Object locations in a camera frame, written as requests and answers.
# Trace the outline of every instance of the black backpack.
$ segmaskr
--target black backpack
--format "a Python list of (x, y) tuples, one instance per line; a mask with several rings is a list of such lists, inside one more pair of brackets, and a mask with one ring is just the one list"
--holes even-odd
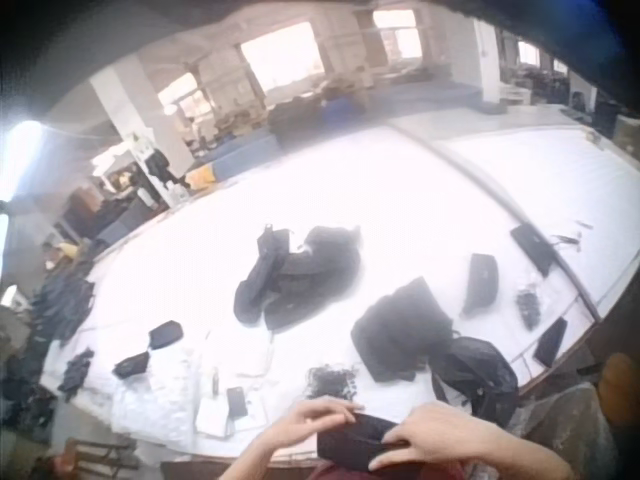
[(444, 382), (471, 402), (474, 417), (503, 428), (509, 423), (518, 402), (518, 378), (493, 344), (458, 337), (446, 351), (433, 356), (429, 365), (438, 400), (447, 402)]

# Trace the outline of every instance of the white table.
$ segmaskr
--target white table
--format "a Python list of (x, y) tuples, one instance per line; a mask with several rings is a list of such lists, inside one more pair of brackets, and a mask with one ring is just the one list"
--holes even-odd
[[(490, 135), (483, 141), (488, 141), (487, 138), (500, 145)], [(485, 157), (478, 156), (484, 150), (474, 148), (468, 140), (467, 143), (448, 140), (446, 147), (457, 149), (484, 168)], [(536, 156), (520, 159), (533, 162)], [(531, 182), (535, 180), (533, 176), (530, 178)], [(510, 186), (509, 178), (498, 180), (506, 183), (507, 190), (511, 188), (514, 198), (522, 200), (517, 195), (519, 186)], [(635, 192), (640, 192), (637, 172), (632, 181), (637, 186)], [(607, 191), (607, 195), (617, 193)], [(535, 202), (533, 196), (527, 199)], [(619, 202), (628, 200), (621, 197)], [(522, 207), (532, 209), (525, 201)], [(537, 223), (546, 226), (542, 215), (542, 210), (531, 213)], [(638, 220), (638, 214), (635, 215), (634, 228)], [(272, 341), (264, 325), (247, 328), (233, 315), (235, 289), (255, 263), (256, 238), (268, 223), (274, 228), (291, 229), (294, 245), (302, 243), (316, 225), (359, 225), (362, 232), (361, 274), (352, 292), (314, 318), (276, 334)], [(182, 416), (172, 418), (167, 411), (175, 408), (179, 393), (172, 391), (166, 402), (159, 400), (158, 395), (146, 396), (139, 408), (133, 408), (135, 397), (129, 392), (126, 398), (132, 400), (129, 404), (132, 408), (127, 410), (128, 415), (119, 418), (129, 422), (129, 430), (131, 425), (135, 427), (130, 433), (136, 438), (166, 443), (194, 454), (237, 456), (261, 429), (238, 432), (225, 440), (197, 433), (188, 438), (180, 435), (154, 438), (161, 434), (163, 425), (167, 428), (193, 425), (199, 399), (210, 395), (214, 366), (220, 371), (221, 389), (243, 386), (263, 406), (266, 422), (276, 419), (304, 396), (310, 368), (325, 363), (356, 366), (357, 401), (372, 415), (401, 421), (412, 407), (434, 398), (429, 373), (419, 373), (411, 383), (376, 384), (361, 363), (349, 332), (365, 309), (380, 297), (423, 276), (441, 307), (454, 319), (454, 329), (492, 342), (511, 362), (520, 385), (525, 385), (542, 373), (531, 359), (532, 352), (537, 339), (556, 318), (563, 315), (569, 322), (561, 352), (587, 331), (592, 319), (577, 301), (574, 286), (555, 268), (540, 283), (539, 295), (543, 299), (540, 325), (533, 331), (524, 327), (515, 294), (537, 273), (509, 235), (517, 224), (494, 200), (441, 158), (390, 128), (378, 127), (331, 140), (249, 172), (235, 185), (147, 226), (143, 234), (102, 259), (90, 277), (96, 282), (93, 310), (67, 347), (59, 349), (52, 345), (42, 383), (55, 389), (66, 361), (91, 347), (96, 356), (85, 384), (87, 388), (74, 401), (109, 422), (114, 416), (113, 398), (119, 399), (116, 403), (121, 413), (125, 398), (121, 382), (111, 374), (113, 365), (144, 350), (150, 329), (176, 320), (185, 330), (185, 339), (164, 353), (152, 353), (148, 384), (164, 392), (169, 392), (171, 385), (180, 385), (181, 394), (189, 401), (183, 402), (186, 408)], [(604, 232), (606, 228), (620, 228), (620, 224), (594, 227), (594, 233)], [(625, 252), (638, 249), (638, 239), (640, 236), (630, 239), (636, 245)], [(581, 256), (571, 260), (578, 262), (574, 266), (591, 262), (590, 241), (585, 237)], [(488, 313), (467, 319), (459, 314), (469, 259), (474, 252), (496, 257), (500, 290)], [(589, 269), (576, 269), (588, 285), (602, 287), (610, 296), (615, 290), (619, 296), (630, 272), (637, 268), (633, 258), (628, 259), (624, 268), (622, 263), (612, 267), (607, 278), (613, 283), (608, 286), (590, 283), (589, 276), (599, 268), (597, 261), (589, 263)], [(614, 270), (618, 272), (615, 279)], [(172, 355), (188, 358), (189, 363), (182, 370), (173, 368)], [(270, 358), (269, 368), (260, 372), (261, 365), (267, 364), (266, 358)], [(174, 380), (182, 375), (183, 381), (163, 382), (162, 375), (167, 369), (173, 369), (170, 373)], [(127, 430), (127, 425), (120, 424), (117, 428)], [(314, 451), (311, 439), (280, 453), (306, 457)]]

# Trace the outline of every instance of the white sheet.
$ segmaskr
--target white sheet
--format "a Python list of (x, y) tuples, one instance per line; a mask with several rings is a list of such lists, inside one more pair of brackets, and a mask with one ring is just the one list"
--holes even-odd
[[(582, 235), (581, 251), (561, 247), (604, 316), (606, 298), (640, 251), (640, 172), (620, 154), (587, 141), (579, 127), (499, 132), (443, 142), (504, 187), (552, 235)], [(593, 226), (584, 228), (580, 221)]]
[[(255, 241), (267, 223), (290, 228), (300, 239), (316, 225), (358, 225), (362, 268), (344, 299), (278, 333), (268, 374), (252, 378), (240, 375), (246, 365), (235, 368), (233, 359), (254, 350), (262, 355), (263, 349), (246, 345), (262, 342), (260, 332), (266, 332), (263, 325), (254, 330), (236, 320), (233, 298), (257, 258)], [(195, 346), (209, 333), (206, 346), (199, 347), (203, 362), (208, 362), (201, 365), (201, 375), (210, 375), (217, 366), (221, 388), (239, 385), (257, 392), (268, 422), (302, 398), (307, 371), (325, 363), (359, 367), (356, 399), (369, 413), (400, 421), (412, 407), (434, 398), (429, 374), (418, 375), (412, 383), (376, 384), (349, 332), (381, 296), (424, 276), (455, 319), (454, 328), (493, 342), (516, 362), (518, 377), (525, 382), (530, 376), (519, 355), (572, 304), (576, 292), (560, 271), (553, 271), (540, 291), (547, 306), (544, 318), (536, 330), (526, 330), (514, 297), (535, 268), (509, 236), (515, 226), (473, 183), (393, 130), (375, 128), (317, 145), (182, 208), (108, 256), (108, 266), (101, 262), (96, 267), (96, 272), (101, 270), (95, 278), (99, 293), (78, 334), (80, 343), (98, 352), (89, 375), (109, 377), (117, 361), (145, 345), (151, 328), (176, 320), (183, 325), (187, 345)], [(496, 256), (500, 294), (486, 315), (461, 319), (474, 252)], [(73, 352), (65, 355), (72, 356), (80, 343), (70, 344), (67, 349)], [(255, 365), (254, 360), (244, 363)], [(201, 396), (209, 395), (209, 382), (198, 382)], [(113, 388), (105, 383), (105, 388)], [(239, 432), (227, 440), (196, 435), (188, 451), (235, 456), (259, 431)], [(288, 453), (314, 449), (310, 440)]]

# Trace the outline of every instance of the hand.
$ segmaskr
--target hand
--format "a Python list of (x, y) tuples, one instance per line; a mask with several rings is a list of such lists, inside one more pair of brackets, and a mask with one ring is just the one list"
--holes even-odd
[(409, 446), (377, 456), (369, 464), (369, 470), (405, 462), (471, 460), (486, 445), (491, 445), (499, 432), (495, 425), (442, 402), (422, 405), (382, 439), (383, 443), (404, 441)]
[(265, 430), (260, 440), (274, 451), (290, 447), (314, 433), (355, 423), (353, 412), (359, 409), (360, 405), (333, 397), (304, 400)]

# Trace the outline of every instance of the chair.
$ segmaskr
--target chair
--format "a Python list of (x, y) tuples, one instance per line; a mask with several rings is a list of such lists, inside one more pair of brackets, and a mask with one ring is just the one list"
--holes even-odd
[(114, 445), (70, 438), (64, 453), (55, 458), (55, 470), (65, 480), (75, 480), (80, 473), (100, 478), (117, 478), (120, 470), (137, 470), (138, 465), (124, 454), (131, 454), (132, 445)]

